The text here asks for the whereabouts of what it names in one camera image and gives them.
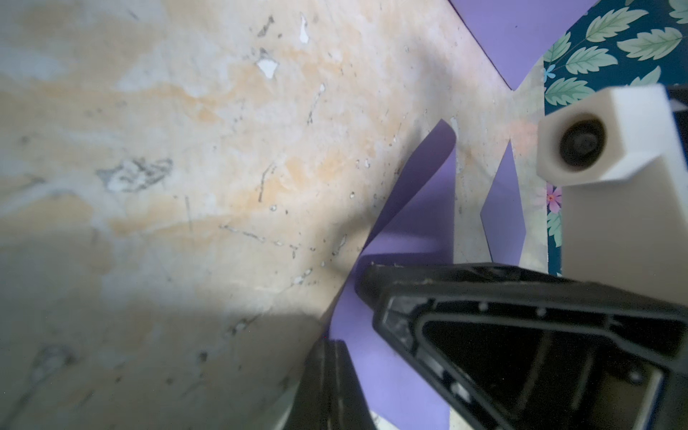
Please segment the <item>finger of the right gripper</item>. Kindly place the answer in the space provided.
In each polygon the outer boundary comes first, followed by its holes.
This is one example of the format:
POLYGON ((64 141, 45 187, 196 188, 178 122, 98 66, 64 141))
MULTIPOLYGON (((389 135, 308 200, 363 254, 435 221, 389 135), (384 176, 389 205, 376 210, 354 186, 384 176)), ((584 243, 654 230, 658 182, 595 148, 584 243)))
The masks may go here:
POLYGON ((369 266, 382 338, 476 429, 684 429, 687 310, 480 263, 369 266))

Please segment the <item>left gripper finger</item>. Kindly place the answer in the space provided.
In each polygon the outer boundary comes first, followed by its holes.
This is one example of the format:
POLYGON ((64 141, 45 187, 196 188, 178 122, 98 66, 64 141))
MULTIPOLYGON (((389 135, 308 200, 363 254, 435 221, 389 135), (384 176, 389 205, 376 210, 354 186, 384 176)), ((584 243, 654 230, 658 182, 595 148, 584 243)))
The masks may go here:
POLYGON ((323 339, 313 346, 284 427, 376 429, 344 341, 323 339))

